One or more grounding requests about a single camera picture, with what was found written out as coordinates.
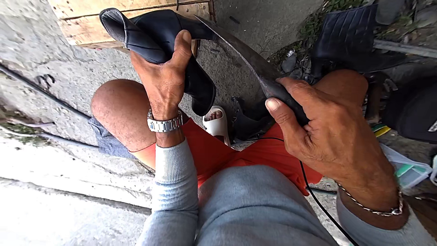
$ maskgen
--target metal watch band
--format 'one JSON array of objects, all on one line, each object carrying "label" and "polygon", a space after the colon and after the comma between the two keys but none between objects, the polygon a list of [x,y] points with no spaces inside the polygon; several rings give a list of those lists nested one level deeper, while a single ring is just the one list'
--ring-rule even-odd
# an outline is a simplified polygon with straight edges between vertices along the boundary
[{"label": "metal watch band", "polygon": [[182,112],[178,111],[178,115],[174,119],[159,121],[153,118],[152,110],[149,109],[147,125],[152,132],[170,132],[176,130],[183,125]]},{"label": "metal watch band", "polygon": [[379,211],[374,211],[371,210],[370,208],[367,208],[365,206],[363,206],[361,203],[359,203],[357,200],[355,200],[355,198],[352,197],[352,195],[343,187],[341,186],[339,183],[337,183],[338,187],[340,187],[345,193],[346,195],[352,199],[352,201],[354,201],[358,206],[362,207],[364,210],[367,210],[373,214],[378,214],[381,216],[393,216],[393,215],[401,215],[403,213],[403,208],[404,208],[404,199],[402,197],[402,192],[399,190],[398,191],[398,196],[399,196],[399,207],[397,208],[392,208],[390,210],[390,212],[379,212]]}]

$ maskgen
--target right hand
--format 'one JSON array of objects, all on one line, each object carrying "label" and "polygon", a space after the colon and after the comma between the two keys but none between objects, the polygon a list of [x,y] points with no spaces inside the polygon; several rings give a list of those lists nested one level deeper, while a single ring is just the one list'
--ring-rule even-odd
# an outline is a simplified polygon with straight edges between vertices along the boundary
[{"label": "right hand", "polygon": [[334,179],[364,206],[397,207],[394,169],[384,156],[362,110],[349,101],[289,77],[278,79],[310,120],[301,127],[293,111],[276,98],[266,107],[279,124],[287,152]]}]

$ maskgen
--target hand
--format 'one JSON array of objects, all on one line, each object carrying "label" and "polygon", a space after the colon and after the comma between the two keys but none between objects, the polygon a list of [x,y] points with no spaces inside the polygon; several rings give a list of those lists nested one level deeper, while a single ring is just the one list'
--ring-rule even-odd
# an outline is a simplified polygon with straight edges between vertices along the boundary
[{"label": "hand", "polygon": [[150,63],[131,51],[131,62],[143,82],[156,120],[177,117],[178,105],[184,95],[185,69],[191,55],[191,34],[187,30],[177,34],[173,57],[166,63]]},{"label": "hand", "polygon": [[394,169],[357,105],[312,88],[305,81],[278,80],[310,119],[301,127],[278,99],[266,107],[282,129],[285,148],[319,173],[336,180],[362,205],[377,211],[398,206]]}]

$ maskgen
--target light blue sweatshirt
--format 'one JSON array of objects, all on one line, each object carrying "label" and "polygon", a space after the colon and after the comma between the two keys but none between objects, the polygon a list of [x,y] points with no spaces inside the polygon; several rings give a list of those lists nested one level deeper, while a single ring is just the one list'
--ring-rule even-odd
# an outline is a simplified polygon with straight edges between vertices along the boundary
[{"label": "light blue sweatshirt", "polygon": [[[360,246],[437,246],[412,211],[401,228],[371,226],[337,198],[343,228]],[[264,165],[222,170],[197,188],[196,168],[187,141],[156,147],[152,214],[138,246],[299,245],[334,246],[297,187]]]}]

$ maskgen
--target wooden box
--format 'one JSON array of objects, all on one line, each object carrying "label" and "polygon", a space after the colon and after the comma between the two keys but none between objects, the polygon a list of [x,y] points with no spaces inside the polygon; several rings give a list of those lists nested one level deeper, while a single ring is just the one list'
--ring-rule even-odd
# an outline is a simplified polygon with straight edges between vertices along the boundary
[{"label": "wooden box", "polygon": [[100,23],[99,13],[110,7],[119,9],[128,18],[155,10],[171,9],[188,18],[194,18],[196,14],[215,21],[212,0],[49,0],[49,3],[68,43],[85,48],[123,46],[109,36]]}]

